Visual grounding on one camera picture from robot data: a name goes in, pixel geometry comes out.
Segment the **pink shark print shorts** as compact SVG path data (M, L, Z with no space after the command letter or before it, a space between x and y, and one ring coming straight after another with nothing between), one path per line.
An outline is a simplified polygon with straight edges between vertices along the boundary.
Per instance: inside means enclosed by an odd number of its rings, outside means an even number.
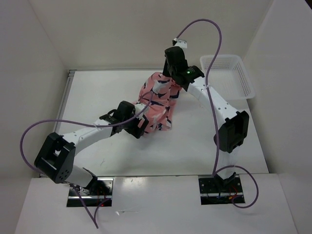
M172 118L181 87L161 72L153 73L143 84L136 104L149 104L144 113L148 125L144 134L168 131L172 128Z

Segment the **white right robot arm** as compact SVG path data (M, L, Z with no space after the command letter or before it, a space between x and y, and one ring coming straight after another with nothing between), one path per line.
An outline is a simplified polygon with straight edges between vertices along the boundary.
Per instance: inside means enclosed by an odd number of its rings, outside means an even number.
M234 165L237 163L239 147L247 137L249 115L232 107L205 80L204 73L197 66L189 66L184 51L179 46L165 50L163 74L172 78L177 85L194 96L213 116L217 124L214 143L217 157L213 168L214 186L226 191L235 177Z

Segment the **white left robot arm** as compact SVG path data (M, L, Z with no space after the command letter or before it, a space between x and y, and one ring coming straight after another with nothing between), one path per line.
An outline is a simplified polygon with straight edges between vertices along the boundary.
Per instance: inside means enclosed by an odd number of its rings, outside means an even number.
M148 105L143 103L122 101L116 109L102 115L90 126L64 135L53 132L44 141L34 165L56 184L74 184L91 195L103 185L90 170L75 165L75 156L121 131L139 139L149 123L145 117L147 110Z

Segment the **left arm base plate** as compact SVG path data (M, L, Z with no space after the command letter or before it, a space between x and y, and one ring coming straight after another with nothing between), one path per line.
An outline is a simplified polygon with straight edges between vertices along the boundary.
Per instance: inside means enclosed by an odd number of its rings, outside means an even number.
M91 190L79 187L78 185L75 188L87 207L111 207L113 184L113 177L99 177L96 187ZM66 207L83 206L77 192L70 187Z

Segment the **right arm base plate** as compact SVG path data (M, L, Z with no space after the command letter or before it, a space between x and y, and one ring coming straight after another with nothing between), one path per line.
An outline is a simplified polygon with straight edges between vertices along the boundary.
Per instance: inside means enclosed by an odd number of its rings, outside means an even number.
M234 173L223 180L219 175L198 177L201 205L244 204L244 194L239 175Z

